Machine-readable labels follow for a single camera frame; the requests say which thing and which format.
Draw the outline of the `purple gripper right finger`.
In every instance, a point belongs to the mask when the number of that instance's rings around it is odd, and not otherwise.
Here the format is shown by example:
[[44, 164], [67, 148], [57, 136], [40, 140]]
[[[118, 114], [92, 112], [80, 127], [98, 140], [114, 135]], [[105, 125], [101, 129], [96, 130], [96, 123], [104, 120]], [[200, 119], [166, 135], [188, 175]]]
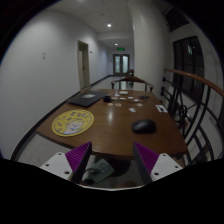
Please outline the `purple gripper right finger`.
[[139, 143], [133, 144], [133, 154], [145, 185], [182, 169], [168, 154], [157, 154]]

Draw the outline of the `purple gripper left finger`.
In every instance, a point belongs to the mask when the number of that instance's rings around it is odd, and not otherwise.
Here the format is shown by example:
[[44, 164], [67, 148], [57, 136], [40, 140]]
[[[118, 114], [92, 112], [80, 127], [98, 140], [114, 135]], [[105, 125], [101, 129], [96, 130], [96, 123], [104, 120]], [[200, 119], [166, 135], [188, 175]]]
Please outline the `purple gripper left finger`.
[[91, 152], [92, 143], [87, 142], [67, 153], [56, 153], [41, 169], [73, 183], [80, 183]]

